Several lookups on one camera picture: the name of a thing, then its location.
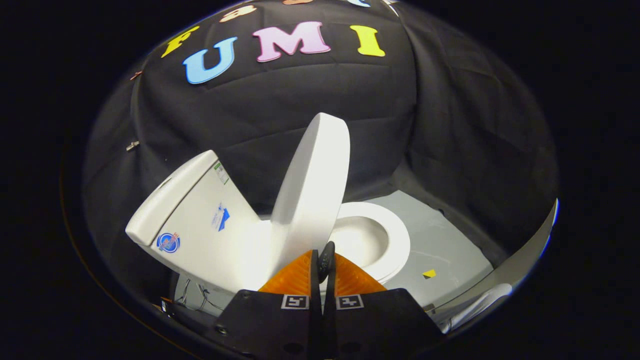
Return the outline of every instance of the toilet seat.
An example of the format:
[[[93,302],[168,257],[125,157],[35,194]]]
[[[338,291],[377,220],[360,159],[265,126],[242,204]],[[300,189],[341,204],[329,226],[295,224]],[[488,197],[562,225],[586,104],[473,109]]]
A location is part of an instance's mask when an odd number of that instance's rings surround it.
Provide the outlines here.
[[[383,284],[395,276],[407,262],[411,251],[409,232],[400,218],[391,210],[369,202],[347,202],[342,204],[336,222],[349,217],[368,218],[377,222],[387,232],[387,248],[378,260],[362,267],[371,277]],[[340,253],[341,241],[334,241],[336,252],[349,259],[349,254]]]

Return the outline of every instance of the toilet tank lid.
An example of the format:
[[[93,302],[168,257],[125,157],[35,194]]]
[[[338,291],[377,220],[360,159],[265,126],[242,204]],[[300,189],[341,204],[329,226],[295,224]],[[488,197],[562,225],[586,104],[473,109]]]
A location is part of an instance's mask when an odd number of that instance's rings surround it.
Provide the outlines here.
[[[125,232],[131,240],[142,246],[153,244],[173,210],[217,160],[212,150],[205,151],[160,183],[129,220]]]

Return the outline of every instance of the blue sticker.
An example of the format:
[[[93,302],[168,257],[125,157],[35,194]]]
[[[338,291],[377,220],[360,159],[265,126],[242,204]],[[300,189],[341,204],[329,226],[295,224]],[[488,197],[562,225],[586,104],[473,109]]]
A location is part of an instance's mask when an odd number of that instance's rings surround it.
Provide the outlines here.
[[[225,228],[225,222],[229,219],[229,211],[225,208],[222,203],[218,205],[218,211],[213,216],[213,220],[211,220],[211,226],[213,226],[218,231],[221,231]]]
[[[174,253],[180,247],[180,237],[178,233],[164,233],[158,236],[156,246],[160,248],[160,251]]]

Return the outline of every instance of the wire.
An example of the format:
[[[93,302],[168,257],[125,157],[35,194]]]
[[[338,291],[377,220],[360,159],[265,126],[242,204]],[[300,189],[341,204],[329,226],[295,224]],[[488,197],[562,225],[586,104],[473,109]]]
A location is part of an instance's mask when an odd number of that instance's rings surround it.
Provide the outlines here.
[[[202,308],[204,307],[204,304],[205,304],[206,302],[208,302],[211,306],[215,307],[216,309],[224,310],[222,307],[217,306],[216,304],[213,304],[211,301],[209,301],[209,298],[208,298],[208,296],[207,296],[207,294],[209,293],[209,290],[207,290],[207,289],[203,288],[203,287],[202,287],[202,285],[200,285],[200,284],[197,284],[197,285],[198,285],[198,289],[200,290],[200,293],[202,294],[202,298],[203,298],[203,299],[202,299],[202,303],[200,304],[200,307],[198,307],[198,308],[196,308],[196,309],[195,309],[195,308],[192,308],[192,307],[189,307],[186,303],[187,303],[187,289],[189,288],[189,284],[190,284],[190,283],[191,283],[191,279],[187,279],[187,282],[186,282],[186,283],[185,283],[185,285],[184,285],[184,291],[182,292],[182,296],[181,296],[181,297],[179,297],[179,298],[177,298],[177,299],[175,300],[176,302],[180,301],[180,303],[181,303],[182,305],[184,305],[184,307],[186,307],[186,308],[187,308],[187,309],[189,309],[189,310],[193,310],[193,311],[200,311],[200,310],[202,310]]]

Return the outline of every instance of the yellow letter i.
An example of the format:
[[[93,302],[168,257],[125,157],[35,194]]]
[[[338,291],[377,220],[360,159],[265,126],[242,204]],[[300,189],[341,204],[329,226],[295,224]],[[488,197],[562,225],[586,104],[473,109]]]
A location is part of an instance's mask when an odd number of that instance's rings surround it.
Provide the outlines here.
[[[360,48],[358,52],[363,55],[384,56],[385,52],[380,49],[376,40],[378,30],[369,26],[351,25],[350,28],[358,34]]]

